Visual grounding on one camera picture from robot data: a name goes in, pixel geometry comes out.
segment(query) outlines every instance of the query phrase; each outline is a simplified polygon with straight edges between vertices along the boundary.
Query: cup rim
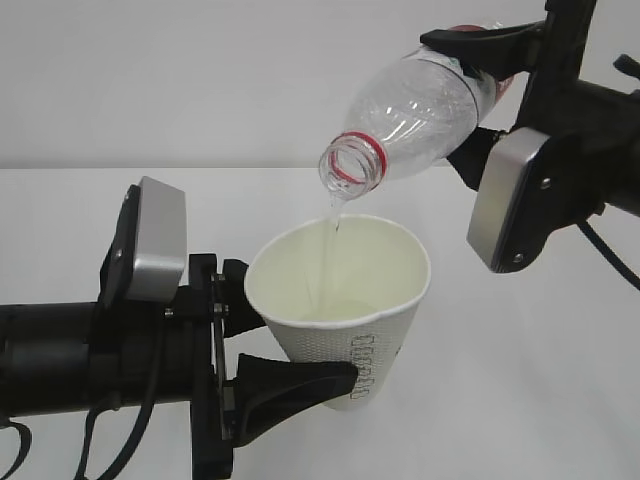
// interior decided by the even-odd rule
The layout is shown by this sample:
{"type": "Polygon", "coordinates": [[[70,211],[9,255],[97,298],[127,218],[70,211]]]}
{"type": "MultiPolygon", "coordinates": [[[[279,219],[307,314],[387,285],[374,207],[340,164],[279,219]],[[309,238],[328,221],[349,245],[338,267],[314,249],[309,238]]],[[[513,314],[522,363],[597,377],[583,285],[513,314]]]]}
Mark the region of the cup rim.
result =
{"type": "Polygon", "coordinates": [[[419,246],[420,251],[422,252],[422,254],[424,255],[424,260],[425,263],[427,265],[427,278],[424,282],[424,286],[422,287],[422,290],[420,291],[419,294],[417,294],[416,296],[414,296],[411,300],[400,304],[400,305],[396,305],[395,307],[392,308],[388,308],[379,312],[375,312],[375,313],[371,313],[369,315],[365,315],[362,317],[357,317],[351,320],[337,320],[337,321],[309,321],[309,320],[304,320],[304,321],[300,321],[300,320],[286,320],[286,319],[282,319],[282,318],[276,318],[272,315],[266,314],[264,312],[259,311],[257,308],[255,308],[255,301],[253,300],[247,285],[248,285],[248,279],[251,277],[251,273],[254,270],[254,265],[255,265],[255,260],[257,258],[260,258],[264,252],[266,250],[268,250],[271,246],[273,246],[273,244],[275,244],[276,242],[282,240],[284,237],[291,235],[299,230],[302,230],[304,228],[308,228],[311,225],[315,225],[317,223],[323,222],[326,219],[324,217],[322,218],[316,218],[313,220],[309,220],[301,225],[298,225],[294,228],[291,228],[281,234],[279,234],[278,236],[274,237],[271,241],[269,241],[266,245],[264,245],[259,251],[258,253],[255,255],[253,261],[251,262],[251,264],[249,265],[246,275],[244,277],[244,282],[243,282],[243,289],[244,289],[244,293],[247,297],[247,300],[249,302],[249,304],[252,306],[252,308],[254,308],[256,310],[256,312],[258,312],[258,314],[263,317],[263,319],[265,319],[265,321],[270,321],[279,325],[283,325],[286,327],[291,327],[291,328],[300,328],[300,329],[312,329],[312,330],[342,330],[345,328],[353,328],[353,327],[360,327],[362,325],[367,325],[369,323],[373,323],[376,320],[379,320],[382,317],[390,317],[393,315],[397,315],[399,313],[405,312],[407,310],[409,310],[410,308],[416,306],[426,295],[429,286],[431,285],[431,271],[432,271],[432,265],[431,265],[431,258],[429,257],[429,253],[427,252],[426,248],[424,247],[424,245],[422,244],[422,242],[420,241],[420,239],[417,237],[417,235],[415,233],[413,233],[411,230],[409,230],[407,227],[405,227],[404,225],[401,225],[397,222],[394,222],[392,220],[389,220],[388,218],[383,218],[383,217],[378,217],[376,215],[369,215],[369,214],[363,214],[363,213],[349,213],[349,214],[343,214],[340,215],[340,218],[366,218],[369,220],[375,220],[377,222],[383,222],[383,223],[387,223],[389,225],[392,225],[396,228],[399,228],[400,230],[402,230],[404,233],[408,234],[415,242],[416,244],[419,246]]]}

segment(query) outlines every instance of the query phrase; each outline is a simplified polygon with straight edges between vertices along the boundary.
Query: white table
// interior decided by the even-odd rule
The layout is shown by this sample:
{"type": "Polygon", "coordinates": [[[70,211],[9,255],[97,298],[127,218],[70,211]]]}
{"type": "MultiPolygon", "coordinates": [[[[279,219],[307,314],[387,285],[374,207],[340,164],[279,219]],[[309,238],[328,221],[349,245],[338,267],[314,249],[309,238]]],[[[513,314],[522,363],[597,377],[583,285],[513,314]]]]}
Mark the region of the white table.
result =
{"type": "MultiPolygon", "coordinates": [[[[142,175],[187,192],[188,247],[251,261],[274,235],[326,209],[312,169],[0,172],[0,304],[90,301],[122,195],[142,175]]],[[[528,270],[490,273],[465,242],[474,195],[452,169],[389,183],[350,207],[398,221],[429,250],[432,288],[369,407],[323,406],[236,451],[234,479],[637,479],[640,294],[576,229],[528,270]]],[[[640,268],[640,221],[594,223],[640,268]]],[[[229,342],[284,358],[266,329],[229,342]]],[[[89,478],[111,462],[136,409],[104,415],[89,478]]],[[[69,479],[83,414],[27,418],[33,452],[16,480],[69,479]]],[[[17,446],[0,435],[0,469],[17,446]]],[[[189,478],[186,404],[158,406],[122,480],[189,478]]]]}

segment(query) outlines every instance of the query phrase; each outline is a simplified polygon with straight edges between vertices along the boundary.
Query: black cable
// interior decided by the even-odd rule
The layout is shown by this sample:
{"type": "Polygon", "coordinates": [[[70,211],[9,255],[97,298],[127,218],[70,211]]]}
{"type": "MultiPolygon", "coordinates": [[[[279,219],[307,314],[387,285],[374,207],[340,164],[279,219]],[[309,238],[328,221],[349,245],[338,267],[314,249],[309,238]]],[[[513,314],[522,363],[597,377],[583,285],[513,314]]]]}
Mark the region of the black cable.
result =
{"type": "MultiPolygon", "coordinates": [[[[160,379],[160,371],[162,366],[162,355],[164,353],[164,343],[165,343],[165,334],[166,334],[166,325],[165,319],[163,316],[159,316],[158,318],[158,328],[156,334],[156,340],[153,351],[153,358],[151,360],[151,367],[149,371],[149,381],[147,383],[147,389],[144,394],[144,398],[142,400],[142,404],[140,405],[140,410],[138,411],[138,416],[136,421],[131,429],[131,433],[127,438],[124,446],[114,459],[114,461],[107,467],[102,475],[100,475],[97,480],[114,480],[122,470],[127,466],[129,460],[135,453],[138,445],[140,445],[140,441],[142,440],[142,436],[144,435],[145,430],[147,429],[147,425],[149,424],[149,419],[151,418],[151,413],[153,412],[153,407],[156,403],[156,392],[158,389],[158,381],[160,379]]],[[[94,413],[92,415],[91,411],[87,414],[87,428],[89,428],[90,421],[95,424],[95,420],[97,416],[108,410],[109,408],[104,408],[102,405],[102,411],[98,411],[100,405],[95,407],[94,413]]],[[[85,430],[85,445],[87,448],[86,456],[88,456],[88,447],[91,443],[91,436],[93,436],[93,426],[90,429],[85,430]]],[[[76,477],[74,480],[86,480],[84,476],[86,469],[86,458],[81,458],[80,465],[78,466],[78,471],[76,472],[76,477]]]]}
{"type": "Polygon", "coordinates": [[[625,265],[625,263],[618,257],[611,248],[605,243],[605,241],[596,233],[596,231],[587,223],[578,222],[578,228],[584,234],[587,239],[596,247],[596,250],[602,254],[602,256],[611,264],[616,271],[624,277],[631,285],[640,290],[640,277],[638,277],[633,271],[625,265]]]}
{"type": "Polygon", "coordinates": [[[85,477],[85,473],[87,472],[87,462],[89,461],[89,451],[91,449],[91,440],[93,439],[93,430],[96,426],[98,416],[107,410],[118,410],[120,406],[120,395],[114,393],[89,409],[87,418],[84,422],[84,441],[82,443],[80,462],[78,462],[78,469],[76,470],[73,480],[87,479],[87,477],[85,477]]]}
{"type": "Polygon", "coordinates": [[[20,436],[20,450],[18,450],[18,455],[13,465],[11,465],[7,473],[0,477],[0,480],[7,480],[11,475],[16,473],[16,470],[18,470],[27,459],[27,455],[29,455],[29,450],[31,449],[31,430],[29,430],[29,427],[21,423],[12,422],[3,415],[0,415],[0,430],[5,428],[13,428],[18,432],[20,436]]]}

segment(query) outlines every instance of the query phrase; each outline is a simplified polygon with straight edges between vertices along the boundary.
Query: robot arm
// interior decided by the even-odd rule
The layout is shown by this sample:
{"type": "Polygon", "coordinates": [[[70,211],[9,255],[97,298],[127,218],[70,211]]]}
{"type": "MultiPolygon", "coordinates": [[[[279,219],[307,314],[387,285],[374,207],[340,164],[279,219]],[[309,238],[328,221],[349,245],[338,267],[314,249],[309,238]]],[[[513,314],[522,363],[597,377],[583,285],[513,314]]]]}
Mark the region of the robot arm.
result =
{"type": "MultiPolygon", "coordinates": [[[[579,79],[596,0],[548,0],[546,21],[436,30],[425,45],[504,80],[529,72],[515,125],[478,128],[449,161],[477,190],[468,242],[494,272],[529,266],[549,235],[610,204],[640,216],[640,91],[579,79]]],[[[640,64],[615,63],[640,79],[640,64]]]]}
{"type": "Polygon", "coordinates": [[[86,480],[97,417],[140,405],[131,434],[97,480],[126,467],[156,403],[186,401],[192,478],[229,478],[234,448],[289,417],[353,390],[346,362],[290,363],[247,354],[227,378],[225,339],[265,326],[244,294],[247,265],[214,254],[188,257],[184,192],[144,177],[132,185],[100,269],[97,301],[0,306],[0,429],[29,429],[11,418],[88,410],[74,480],[86,480]]]}

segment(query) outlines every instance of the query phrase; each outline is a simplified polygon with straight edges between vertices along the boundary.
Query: white paper cup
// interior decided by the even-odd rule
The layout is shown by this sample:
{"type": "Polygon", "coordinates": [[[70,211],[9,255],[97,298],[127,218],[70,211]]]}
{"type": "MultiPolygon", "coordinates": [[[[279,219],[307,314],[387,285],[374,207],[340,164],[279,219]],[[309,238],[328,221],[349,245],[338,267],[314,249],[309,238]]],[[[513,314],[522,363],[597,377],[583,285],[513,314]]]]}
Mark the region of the white paper cup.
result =
{"type": "Polygon", "coordinates": [[[380,390],[431,280],[429,256],[406,228],[378,217],[344,215],[335,242],[329,303],[350,302],[342,319],[305,320],[320,292],[329,222],[316,220],[267,244],[249,266],[245,292],[291,361],[347,361],[358,367],[338,410],[380,390]],[[355,315],[349,318],[349,311],[355,315]]]}

